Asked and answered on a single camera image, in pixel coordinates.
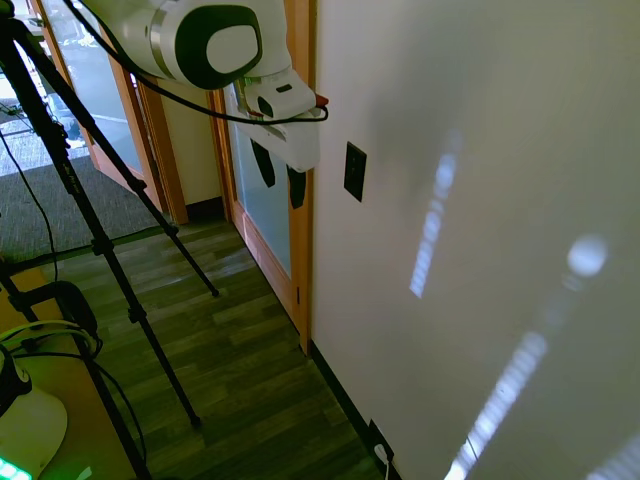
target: white base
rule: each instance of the white base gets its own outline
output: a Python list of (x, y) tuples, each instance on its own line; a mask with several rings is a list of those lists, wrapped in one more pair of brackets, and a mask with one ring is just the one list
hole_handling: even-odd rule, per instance
[(0, 417), (0, 457), (36, 480), (67, 431), (67, 411), (57, 398), (33, 387)]

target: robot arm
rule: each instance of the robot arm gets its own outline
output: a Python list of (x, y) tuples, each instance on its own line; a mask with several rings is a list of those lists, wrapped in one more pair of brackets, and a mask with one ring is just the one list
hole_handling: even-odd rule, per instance
[[(316, 94), (292, 67), (283, 0), (82, 0), (112, 43), (144, 72), (205, 90), (233, 83), (246, 118), (281, 120), (320, 115)], [(239, 124), (252, 139), (267, 186), (269, 153), (287, 163), (294, 207), (304, 200), (301, 173), (319, 160), (313, 123)]]

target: light patch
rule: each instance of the light patch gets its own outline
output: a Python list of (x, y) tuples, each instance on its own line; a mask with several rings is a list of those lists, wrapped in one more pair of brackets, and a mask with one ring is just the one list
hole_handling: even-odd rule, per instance
[(607, 243), (597, 235), (585, 235), (573, 244), (567, 261), (576, 275), (589, 278), (597, 275), (607, 261)]
[[(559, 295), (551, 296), (550, 305), (542, 309), (541, 318), (538, 320), (540, 327), (547, 327), (548, 335), (561, 330), (577, 304), (577, 294), (583, 293), (585, 285), (577, 277), (587, 278), (597, 275), (602, 270), (607, 256), (606, 243), (599, 236), (580, 237), (571, 247), (567, 258), (573, 273), (565, 273), (561, 277), (563, 288), (559, 291)], [(518, 400), (522, 390), (531, 380), (541, 360), (547, 354), (547, 350), (547, 339), (541, 334), (534, 332), (523, 337), (511, 361), (496, 383), (489, 400), (478, 415), (471, 432), (467, 435), (467, 441), (460, 449), (445, 480), (464, 480), (466, 478)], [(602, 472), (594, 472), (586, 480), (635, 480), (640, 478), (640, 436), (636, 442), (633, 446), (633, 452), (630, 452), (631, 447), (628, 447), (620, 457), (625, 461), (634, 458), (635, 465), (638, 467), (638, 470), (635, 471), (636, 475), (603, 476)]]
[(540, 360), (547, 353), (547, 341), (538, 333), (522, 339), (511, 361), (498, 380), (489, 400), (478, 415), (445, 480), (464, 480), (504, 421)]
[(442, 228), (444, 202), (449, 197), (449, 190), (455, 181), (456, 166), (457, 157), (455, 155), (446, 154), (440, 158), (433, 188), (433, 199), (429, 203), (429, 211), (422, 227), (422, 240), (409, 286), (409, 289), (418, 298), (422, 298), (424, 287), (427, 284), (433, 253)]
[(585, 480), (635, 480), (640, 478), (640, 435), (609, 458)]

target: tripod leg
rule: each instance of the tripod leg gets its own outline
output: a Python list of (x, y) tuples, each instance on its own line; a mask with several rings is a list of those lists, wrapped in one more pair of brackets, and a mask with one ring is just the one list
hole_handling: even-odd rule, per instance
[(27, 52), (36, 68), (42, 73), (42, 75), (47, 79), (49, 84), (53, 87), (53, 89), (60, 95), (60, 98), (65, 102), (67, 107), (71, 110), (71, 112), (78, 119), (80, 124), (87, 129), (89, 134), (93, 137), (93, 139), (102, 147), (104, 152), (107, 154), (107, 157), (111, 161), (111, 163), (116, 167), (118, 172), (122, 175), (122, 177), (127, 182), (127, 185), (133, 190), (136, 195), (142, 200), (144, 206), (149, 210), (149, 212), (154, 216), (158, 224), (162, 226), (163, 230), (171, 238), (173, 243), (176, 245), (180, 253), (184, 256), (184, 258), (189, 262), (191, 267), (195, 270), (198, 276), (202, 279), (207, 288), (211, 291), (214, 297), (219, 295), (218, 290), (213, 286), (209, 278), (200, 268), (200, 265), (194, 260), (189, 251), (185, 248), (184, 244), (178, 238), (178, 229), (171, 226), (167, 220), (164, 218), (162, 213), (158, 211), (153, 202), (149, 199), (144, 189), (146, 188), (146, 184), (133, 176), (129, 168), (124, 163), (124, 161), (120, 158), (118, 153), (115, 151), (113, 146), (109, 143), (104, 134), (100, 131), (98, 126), (96, 125), (93, 117), (89, 113), (89, 111), (84, 107), (82, 102), (78, 99), (77, 95), (73, 91), (73, 89), (67, 84), (67, 82), (62, 78), (60, 73), (56, 70), (56, 67), (49, 61), (47, 56), (39, 49), (38, 46), (33, 45), (28, 41), (26, 37), (26, 33), (22, 33), (21, 38), (17, 38), (18, 43), (24, 48)]
[(18, 50), (13, 43), (13, 37), (11, 34), (13, 33), (15, 36), (15, 31), (22, 31), (25, 27), (17, 20), (15, 22), (9, 21), (6, 23), (9, 23), (14, 28), (3, 29), (0, 31), (0, 52), (2, 54), (3, 72), (16, 90), (18, 100), (20, 101), (25, 113), (29, 116), (34, 130), (42, 138), (42, 141), (51, 156), (51, 160), (53, 161), (65, 188), (73, 196), (82, 216), (87, 222), (87, 226), (94, 236), (94, 252), (96, 255), (104, 255), (107, 260), (107, 263), (109, 264), (109, 267), (111, 268), (111, 271), (113, 272), (113, 275), (115, 276), (116, 281), (129, 304), (129, 318), (133, 323), (140, 323), (151, 347), (169, 378), (171, 385), (182, 402), (191, 423), (193, 425), (199, 425), (200, 418), (195, 414), (182, 385), (180, 385), (169, 360), (153, 333), (153, 330), (147, 320), (147, 314), (138, 301), (129, 280), (127, 279), (127, 276), (114, 253), (113, 242), (111, 242), (111, 239), (102, 228), (100, 220), (91, 206), (91, 202), (89, 202), (89, 199), (80, 184), (80, 180), (69, 161), (64, 129), (60, 124), (54, 123), (49, 117), (49, 114), (42, 103), (42, 99), (29, 76), (29, 72), (22, 63)]

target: white plug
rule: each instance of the white plug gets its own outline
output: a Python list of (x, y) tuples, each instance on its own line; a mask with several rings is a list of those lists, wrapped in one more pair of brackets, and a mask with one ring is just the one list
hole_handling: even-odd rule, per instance
[(385, 475), (384, 478), (385, 480), (389, 480), (389, 469), (391, 468), (391, 465), (389, 464), (389, 457), (387, 457), (387, 451), (385, 450), (384, 445), (379, 443), (378, 445), (373, 447), (373, 451), (375, 452), (376, 456), (380, 459), (380, 461), (386, 465), (387, 474)]

